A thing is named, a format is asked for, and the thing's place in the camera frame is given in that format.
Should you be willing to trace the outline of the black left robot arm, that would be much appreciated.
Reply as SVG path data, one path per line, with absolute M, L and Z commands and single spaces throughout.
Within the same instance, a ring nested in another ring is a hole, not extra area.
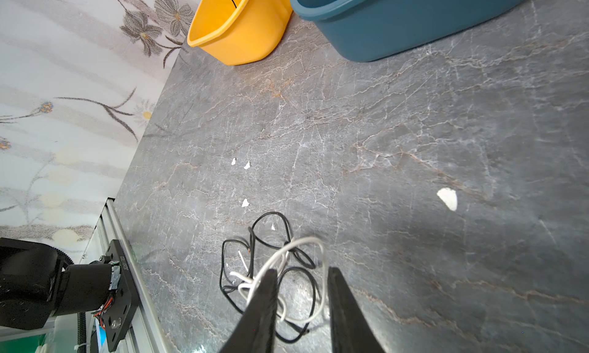
M 97 310 L 111 290 L 113 266 L 74 264 L 44 243 L 1 239 L 1 326 L 43 328 L 53 316 Z

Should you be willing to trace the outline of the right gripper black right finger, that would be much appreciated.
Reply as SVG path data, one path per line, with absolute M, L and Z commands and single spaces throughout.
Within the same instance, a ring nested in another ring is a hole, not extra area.
M 342 272 L 336 267 L 328 270 L 328 298 L 333 352 L 384 353 Z

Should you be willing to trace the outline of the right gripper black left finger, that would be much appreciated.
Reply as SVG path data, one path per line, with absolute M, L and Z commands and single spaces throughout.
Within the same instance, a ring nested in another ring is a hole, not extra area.
M 221 353 L 274 351 L 278 308 L 277 272 L 269 270 L 262 277 L 251 302 Z

